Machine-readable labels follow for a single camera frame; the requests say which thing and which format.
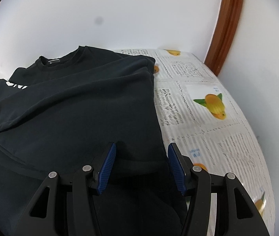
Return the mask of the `black sweatshirt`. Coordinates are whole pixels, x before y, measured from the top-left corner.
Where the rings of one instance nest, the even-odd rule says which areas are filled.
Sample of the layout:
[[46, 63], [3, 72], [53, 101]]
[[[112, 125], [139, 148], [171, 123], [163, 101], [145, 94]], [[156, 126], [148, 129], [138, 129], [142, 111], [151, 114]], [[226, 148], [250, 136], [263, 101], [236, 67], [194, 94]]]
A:
[[102, 235], [180, 235], [186, 215], [154, 106], [155, 60], [81, 46], [0, 80], [0, 231], [13, 235], [43, 179], [74, 173], [107, 145], [95, 198]]

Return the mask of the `fruit print newspaper tablecloth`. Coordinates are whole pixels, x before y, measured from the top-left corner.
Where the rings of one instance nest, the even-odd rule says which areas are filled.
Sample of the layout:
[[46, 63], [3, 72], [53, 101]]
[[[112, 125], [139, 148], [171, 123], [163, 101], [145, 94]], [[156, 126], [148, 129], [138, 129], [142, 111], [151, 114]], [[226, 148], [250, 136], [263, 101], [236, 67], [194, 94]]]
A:
[[236, 101], [214, 73], [189, 52], [123, 49], [155, 59], [154, 103], [165, 145], [211, 174], [234, 173], [258, 204], [270, 233], [275, 203], [270, 175], [255, 133]]

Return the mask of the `brown wooden door frame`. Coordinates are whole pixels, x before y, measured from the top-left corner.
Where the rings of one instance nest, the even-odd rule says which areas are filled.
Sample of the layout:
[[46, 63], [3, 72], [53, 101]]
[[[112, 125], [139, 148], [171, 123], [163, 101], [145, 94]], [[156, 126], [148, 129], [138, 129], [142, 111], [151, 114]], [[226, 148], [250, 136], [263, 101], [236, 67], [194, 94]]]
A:
[[205, 65], [217, 76], [232, 46], [244, 0], [222, 0]]

